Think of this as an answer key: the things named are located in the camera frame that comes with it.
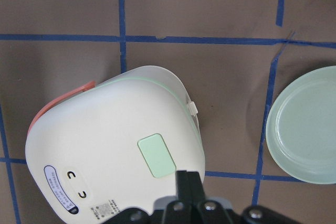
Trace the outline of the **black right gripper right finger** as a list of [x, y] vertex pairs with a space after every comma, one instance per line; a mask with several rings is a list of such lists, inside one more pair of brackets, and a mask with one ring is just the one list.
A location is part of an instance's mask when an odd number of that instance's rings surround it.
[[191, 223], [234, 223], [232, 204], [222, 197], [208, 197], [198, 172], [187, 172], [191, 191]]

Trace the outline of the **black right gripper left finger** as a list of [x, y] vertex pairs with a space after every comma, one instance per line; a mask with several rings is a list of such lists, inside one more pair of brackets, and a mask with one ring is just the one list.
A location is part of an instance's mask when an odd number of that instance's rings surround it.
[[191, 223], [192, 197], [187, 171], [176, 172], [176, 199], [164, 209], [162, 223]]

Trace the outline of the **green plate near left arm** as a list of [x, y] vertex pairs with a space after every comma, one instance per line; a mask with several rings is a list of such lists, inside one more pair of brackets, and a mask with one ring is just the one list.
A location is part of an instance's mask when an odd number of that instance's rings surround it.
[[335, 183], [335, 67], [310, 71], [278, 95], [266, 143], [275, 163], [312, 184]]

